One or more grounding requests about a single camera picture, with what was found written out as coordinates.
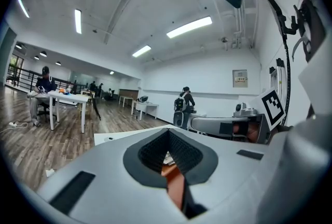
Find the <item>ceiling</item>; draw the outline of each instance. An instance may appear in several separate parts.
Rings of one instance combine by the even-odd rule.
[[[25,26],[53,39],[93,48],[133,65],[148,65],[211,49],[242,48],[253,43],[256,0],[244,0],[240,10],[225,0],[22,0],[31,18]],[[20,11],[18,4],[11,6]],[[75,30],[74,10],[82,11],[82,34]],[[213,24],[169,39],[166,33],[211,16]],[[151,51],[133,58],[145,45]]]
[[[24,57],[26,57],[26,59],[31,59],[31,60],[36,61],[34,59],[34,57],[37,55],[39,57],[39,62],[55,64],[57,61],[59,61],[61,63],[61,67],[65,67],[71,71],[90,75],[90,76],[98,76],[98,75],[107,76],[110,73],[110,70],[107,68],[103,68],[103,67],[95,65],[95,64],[87,63],[82,60],[66,56],[61,53],[53,52],[50,50],[45,50],[43,48],[32,46],[32,45],[25,44],[25,43],[18,42],[17,44],[19,46],[21,46],[22,49],[15,48],[14,54],[16,52],[18,52],[21,55],[23,55]],[[46,51],[47,57],[43,57],[40,55],[40,52],[42,52],[42,51]],[[114,71],[114,72],[115,73],[112,76],[115,78],[120,79],[122,77],[127,77],[127,75],[124,75],[120,72],[116,72],[116,71]]]

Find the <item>tube light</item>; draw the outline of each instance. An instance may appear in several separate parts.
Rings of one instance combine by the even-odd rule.
[[[141,50],[138,50],[136,53],[133,54],[134,57],[139,57],[141,54],[151,50],[149,45],[144,46]]]
[[[76,32],[82,34],[81,11],[78,9],[75,9],[75,25],[76,25]]]
[[[192,31],[192,30],[197,29],[199,27],[203,27],[203,26],[210,25],[210,24],[212,24],[211,17],[206,17],[206,18],[199,19],[199,20],[196,20],[194,22],[188,23],[188,24],[186,24],[182,27],[178,27],[177,29],[175,29],[171,32],[168,32],[167,36],[171,39],[171,38],[174,38],[178,35],[186,33],[188,31]]]
[[[29,15],[27,14],[27,12],[26,12],[26,10],[25,10],[25,8],[23,6],[22,0],[17,0],[17,1],[19,2],[19,4],[20,4],[20,6],[21,6],[21,8],[22,8],[22,10],[24,12],[24,14],[26,15],[26,17],[29,18]]]

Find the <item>black hair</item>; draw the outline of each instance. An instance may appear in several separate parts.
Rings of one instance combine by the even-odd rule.
[[[50,73],[50,69],[48,68],[48,66],[44,66],[41,74],[43,76],[46,76],[48,73]]]

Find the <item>brown partition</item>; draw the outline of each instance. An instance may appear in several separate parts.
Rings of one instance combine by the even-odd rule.
[[[119,97],[120,96],[125,96],[125,97],[132,97],[135,101],[137,100],[137,98],[139,97],[139,91],[138,90],[132,90],[132,89],[120,89],[119,90]],[[132,101],[128,100],[128,105],[131,106]]]

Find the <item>black railing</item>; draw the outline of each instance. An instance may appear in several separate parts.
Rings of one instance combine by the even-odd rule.
[[[10,65],[7,72],[6,82],[12,84],[14,87],[24,88],[26,90],[32,91],[32,89],[36,86],[37,80],[42,75],[33,71],[28,71],[25,69],[21,69],[17,66]],[[81,93],[86,85],[74,84],[70,81],[62,80],[59,78],[52,77],[55,80],[55,84],[57,85],[57,90],[63,88],[67,89],[71,85],[76,86],[76,94]]]

